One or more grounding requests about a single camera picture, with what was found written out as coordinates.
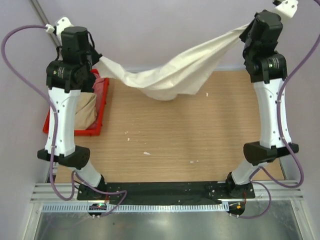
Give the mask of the white t-shirt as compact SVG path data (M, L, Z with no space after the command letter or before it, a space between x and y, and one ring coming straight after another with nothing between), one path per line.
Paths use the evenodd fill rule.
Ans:
M104 56L95 67L102 78L119 80L158 101L170 101L178 95L195 95L224 55L240 41L246 28L243 25L194 46L154 69L132 73Z

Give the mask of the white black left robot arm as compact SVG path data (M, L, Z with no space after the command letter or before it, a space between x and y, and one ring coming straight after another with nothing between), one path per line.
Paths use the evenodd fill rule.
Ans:
M73 26L67 17L60 18L54 29L60 45L56 59L46 68L50 100L48 137L37 157L71 168L89 195L101 200L106 194L105 179L90 162L90 149L75 145L74 138L78 99L82 90L92 89L91 70L101 54L87 28Z

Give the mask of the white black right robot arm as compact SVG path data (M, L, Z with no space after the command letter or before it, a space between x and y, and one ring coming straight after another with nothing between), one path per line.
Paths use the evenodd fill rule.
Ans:
M273 11L257 12L239 36L244 43L242 57L255 90L260 118L260 139L243 146L244 161L225 181L231 198L252 196L252 174L275 159L299 151L288 131L284 82L288 76L286 58L276 51L284 23L296 13L298 1L275 0Z

